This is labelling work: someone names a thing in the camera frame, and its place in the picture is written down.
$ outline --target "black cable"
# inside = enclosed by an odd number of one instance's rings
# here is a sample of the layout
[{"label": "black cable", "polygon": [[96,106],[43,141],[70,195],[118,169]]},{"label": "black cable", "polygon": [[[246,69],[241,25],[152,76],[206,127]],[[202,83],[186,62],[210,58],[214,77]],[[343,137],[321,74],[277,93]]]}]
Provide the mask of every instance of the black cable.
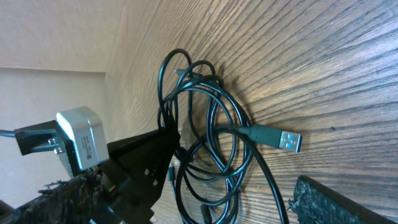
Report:
[{"label": "black cable", "polygon": [[15,134],[14,134],[13,131],[6,131],[6,130],[1,130],[0,129],[0,136],[14,138]]},{"label": "black cable", "polygon": [[[162,83],[163,77],[165,73],[165,69],[170,62],[171,58],[176,54],[184,54],[184,56],[188,60],[188,68],[181,74],[178,79],[177,85],[175,89],[168,94],[165,98],[162,93]],[[211,75],[198,76],[192,75],[192,70],[199,65],[207,65],[211,70]],[[224,211],[222,215],[213,223],[234,223],[236,221],[236,217],[238,215],[238,191],[243,182],[244,174],[246,173],[246,169],[248,168],[253,156],[258,161],[264,175],[269,183],[269,186],[272,190],[272,193],[275,197],[275,202],[280,215],[281,223],[289,223],[289,219],[287,217],[287,212],[285,209],[285,205],[282,199],[282,196],[279,192],[278,186],[269,170],[264,158],[261,156],[261,153],[258,151],[257,147],[254,145],[252,141],[246,135],[243,135],[233,129],[229,129],[226,127],[217,127],[216,125],[216,114],[218,108],[220,107],[225,113],[229,125],[235,126],[237,124],[234,123],[233,117],[229,113],[226,105],[221,100],[222,98],[226,99],[233,107],[234,113],[238,117],[239,126],[242,127],[250,127],[251,122],[246,114],[246,112],[242,109],[238,102],[225,90],[223,89],[223,79],[215,74],[214,66],[206,61],[201,60],[192,63],[189,54],[183,49],[175,49],[171,53],[169,53],[159,71],[159,83],[158,83],[158,97],[159,97],[159,112],[158,112],[158,126],[160,129],[175,129],[178,127],[178,94],[187,91],[188,92],[188,121],[196,136],[196,142],[190,147],[187,154],[184,157],[178,157],[180,159],[180,167],[178,169],[177,178],[175,181],[172,180],[172,188],[175,193],[175,198],[177,201],[177,207],[181,214],[182,220],[184,223],[197,223],[193,220],[188,212],[186,211],[181,196],[181,184],[182,179],[184,178],[185,183],[192,193],[192,195],[199,200],[203,205],[209,207],[216,207],[220,205],[225,205]],[[206,134],[200,136],[198,131],[196,130],[193,124],[192,118],[192,102],[193,102],[193,94],[194,92],[203,93],[209,96],[209,102],[207,107],[206,114]],[[233,135],[233,143],[231,155],[228,159],[225,159],[221,153],[221,149],[219,147],[220,143],[218,142],[218,135],[220,133],[229,133]],[[235,170],[232,170],[231,165],[234,160],[238,138],[241,139],[244,143],[243,147],[243,162],[242,164]],[[195,167],[190,164],[191,158],[193,155],[199,150],[199,148],[203,147],[205,151],[210,155],[211,159],[220,169],[219,173],[208,172],[199,167]],[[195,172],[205,174],[209,178],[204,179],[195,175],[192,170]],[[226,195],[216,201],[207,200],[201,196],[199,196],[195,189],[191,186],[187,173],[191,175],[196,180],[201,180],[205,182],[213,182],[219,179],[224,179],[226,184]]]}]

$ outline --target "cable connector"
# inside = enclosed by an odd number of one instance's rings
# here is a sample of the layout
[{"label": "cable connector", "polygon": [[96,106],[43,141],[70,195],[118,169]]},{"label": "cable connector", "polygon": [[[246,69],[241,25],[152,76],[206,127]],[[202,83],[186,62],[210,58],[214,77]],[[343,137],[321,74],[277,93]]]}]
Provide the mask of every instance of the cable connector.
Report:
[{"label": "cable connector", "polygon": [[[184,70],[184,69],[181,69],[181,68],[176,68],[176,69],[174,70],[174,72],[175,72],[177,75],[181,76],[181,75],[185,72],[185,70]],[[190,78],[200,78],[200,77],[202,77],[202,76],[203,76],[202,74],[199,74],[199,73],[196,73],[196,72],[191,72],[191,75],[188,74],[188,77],[190,77]]]},{"label": "cable connector", "polygon": [[201,214],[203,215],[203,221],[205,224],[211,224],[211,214],[209,206],[207,205],[200,205]]},{"label": "cable connector", "polygon": [[288,149],[292,152],[300,152],[302,135],[270,128],[260,124],[251,127],[233,127],[242,134],[249,136],[250,140],[278,149]]},{"label": "cable connector", "polygon": [[169,170],[167,171],[167,173],[169,174],[169,181],[170,182],[174,182],[174,180],[175,180],[175,171],[174,171],[174,166],[172,165],[172,163],[170,163]]}]

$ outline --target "white power adapter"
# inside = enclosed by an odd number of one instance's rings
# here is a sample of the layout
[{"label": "white power adapter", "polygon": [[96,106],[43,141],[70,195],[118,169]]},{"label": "white power adapter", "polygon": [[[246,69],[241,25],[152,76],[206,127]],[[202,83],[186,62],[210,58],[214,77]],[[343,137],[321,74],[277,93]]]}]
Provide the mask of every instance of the white power adapter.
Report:
[{"label": "white power adapter", "polygon": [[80,170],[109,159],[101,118],[87,106],[57,113],[57,121],[73,141]]}]

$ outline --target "usb cable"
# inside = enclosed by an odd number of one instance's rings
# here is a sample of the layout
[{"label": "usb cable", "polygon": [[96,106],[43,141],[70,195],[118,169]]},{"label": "usb cable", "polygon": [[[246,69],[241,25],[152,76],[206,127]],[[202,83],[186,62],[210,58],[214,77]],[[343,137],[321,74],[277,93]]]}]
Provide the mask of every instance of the usb cable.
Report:
[{"label": "usb cable", "polygon": [[[179,75],[179,79],[175,88],[166,96],[163,95],[163,79],[167,68],[167,65],[171,61],[172,57],[177,54],[182,54],[188,61],[188,67],[186,69],[176,69],[175,73]],[[199,66],[207,66],[211,70],[211,75],[202,75],[195,73],[193,70]],[[177,202],[178,210],[181,214],[183,223],[194,224],[197,223],[188,213],[182,201],[182,181],[185,180],[185,185],[188,187],[190,193],[201,202],[201,210],[203,215],[203,221],[205,223],[211,223],[210,207],[215,208],[222,206],[224,210],[221,215],[215,221],[215,223],[235,223],[238,217],[239,210],[239,188],[243,184],[245,172],[250,165],[250,162],[255,158],[264,173],[264,177],[267,179],[271,192],[275,199],[275,204],[280,216],[280,222],[283,224],[289,223],[287,216],[284,200],[276,184],[275,179],[272,176],[271,170],[269,169],[263,156],[257,149],[254,141],[268,144],[274,147],[283,149],[299,150],[300,139],[295,140],[295,136],[289,136],[289,133],[283,132],[282,130],[273,130],[267,128],[254,128],[251,127],[251,121],[242,106],[224,89],[223,79],[216,74],[214,66],[206,60],[199,60],[192,62],[188,52],[184,49],[175,49],[171,51],[164,59],[159,70],[159,81],[158,81],[157,96],[159,99],[159,112],[157,117],[157,124],[159,129],[170,130],[178,127],[178,95],[182,92],[188,92],[188,116],[187,119],[190,123],[191,130],[196,137],[195,143],[193,143],[189,149],[182,150],[177,149],[176,157],[180,160],[180,167],[178,173],[174,174],[173,168],[170,168],[169,178],[172,183],[172,188],[175,192],[175,200]],[[195,125],[193,124],[193,99],[194,95],[204,94],[209,96],[206,116],[206,133],[199,135]],[[234,122],[231,112],[225,105],[225,101],[229,102],[233,109],[233,115],[236,116],[238,123]],[[224,112],[228,120],[227,127],[218,127],[216,115],[219,111]],[[243,126],[247,129],[233,129],[230,126]],[[231,147],[231,155],[229,159],[225,158],[220,149],[220,142],[218,136],[221,133],[227,133],[233,135],[233,142]],[[242,164],[236,169],[232,168],[236,150],[238,148],[238,139],[243,142],[243,158]],[[204,148],[205,151],[212,158],[215,166],[219,168],[219,172],[208,172],[199,167],[194,166],[192,163],[193,156],[198,152],[200,148]],[[209,200],[207,198],[199,196],[195,189],[190,184],[190,175],[195,180],[203,182],[213,182],[219,179],[225,180],[226,194],[219,200]]]},{"label": "usb cable", "polygon": [[233,126],[230,128],[249,136],[249,139],[254,142],[277,149],[288,149],[292,152],[300,152],[302,142],[301,134],[270,128],[260,124],[254,124],[251,127]]}]

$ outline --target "wooden surface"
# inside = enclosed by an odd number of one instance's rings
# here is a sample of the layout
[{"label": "wooden surface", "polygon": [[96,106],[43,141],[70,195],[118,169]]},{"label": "wooden surface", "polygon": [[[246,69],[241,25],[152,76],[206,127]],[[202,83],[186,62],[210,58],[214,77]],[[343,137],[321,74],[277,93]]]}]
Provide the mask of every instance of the wooden surface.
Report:
[{"label": "wooden surface", "polygon": [[[398,222],[397,13],[396,1],[380,0],[126,1],[105,78],[111,135],[156,128],[158,69],[184,48],[215,65],[255,123],[303,134],[300,154],[259,146],[286,204],[305,174]],[[170,63],[165,92],[177,67],[186,61]],[[185,111],[186,95],[179,100]],[[184,114],[180,120],[184,144],[191,139]],[[221,140],[228,154],[231,139]],[[245,184],[237,222],[279,223],[256,162]],[[212,199],[221,185],[195,188]],[[185,187],[183,197],[202,222]],[[154,211],[156,223],[181,223],[168,183]]]},{"label": "wooden surface", "polygon": [[122,3],[0,1],[0,67],[105,72]]}]

